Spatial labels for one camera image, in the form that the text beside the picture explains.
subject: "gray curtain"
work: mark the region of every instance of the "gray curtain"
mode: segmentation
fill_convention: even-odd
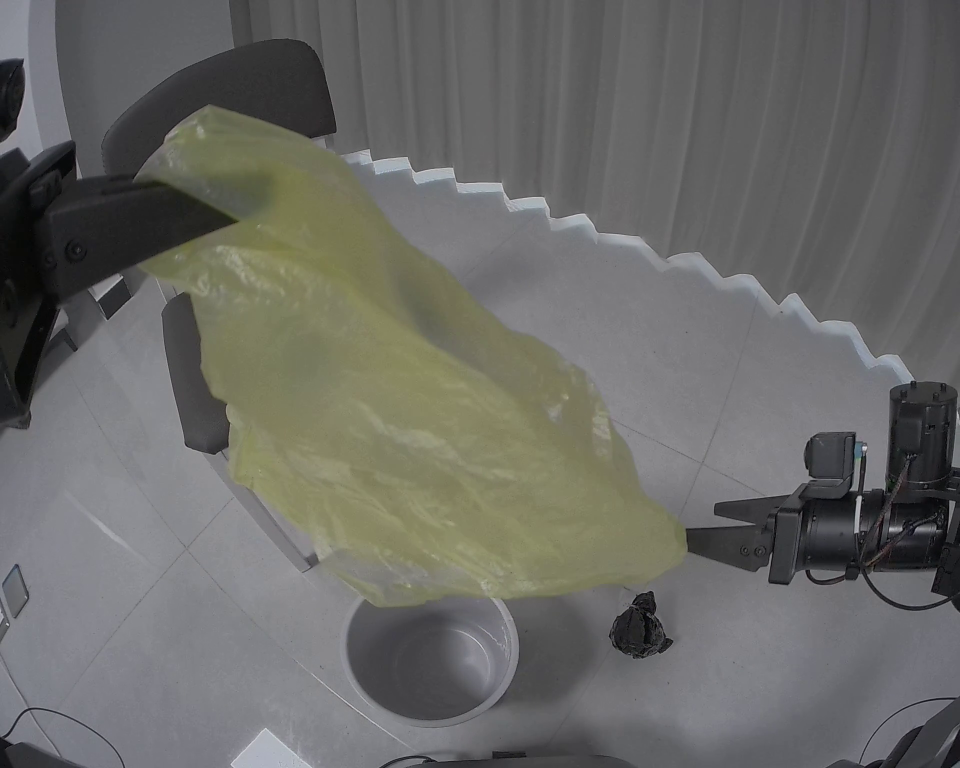
[[[335,147],[699,251],[960,383],[960,3],[232,0],[321,55]]]

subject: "plastic bag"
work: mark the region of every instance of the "plastic bag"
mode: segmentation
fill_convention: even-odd
[[[342,159],[204,108],[140,177],[239,220],[144,267],[193,299],[230,475],[375,605],[643,583],[681,560],[587,375],[409,245]]]

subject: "tiled floor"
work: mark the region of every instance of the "tiled floor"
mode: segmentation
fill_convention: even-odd
[[[646,490],[686,524],[707,524],[718,500],[792,491],[813,432],[855,429],[882,457],[886,392],[906,372],[865,364],[843,328],[496,187],[353,161],[411,242],[590,371]],[[227,766],[266,728],[314,768],[494,749],[816,768],[856,758],[903,704],[960,692],[952,610],[904,616],[859,582],[773,587],[690,557],[652,585],[668,653],[612,651],[626,588],[514,601],[521,661],[500,704],[451,729],[381,720],[340,665],[350,589],[297,572],[183,447],[161,307],[151,281],[106,324],[77,300],[80,350],[52,350],[32,428],[0,433],[0,573],[20,563],[32,594],[0,643],[0,731],[26,701],[83,719],[130,766]],[[929,583],[878,580],[914,600]],[[929,713],[897,718],[869,756]],[[14,737],[112,764],[50,715]]]

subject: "chair seat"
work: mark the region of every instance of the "chair seat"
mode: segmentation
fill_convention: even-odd
[[[188,294],[163,308],[163,345],[183,442],[202,453],[219,453],[227,448],[230,432],[227,406],[210,393],[200,370],[200,331]]]

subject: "gray bucket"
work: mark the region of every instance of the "gray bucket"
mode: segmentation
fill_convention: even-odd
[[[514,678],[519,641],[502,600],[377,608],[360,598],[340,647],[368,704],[407,725],[441,728],[496,704]]]

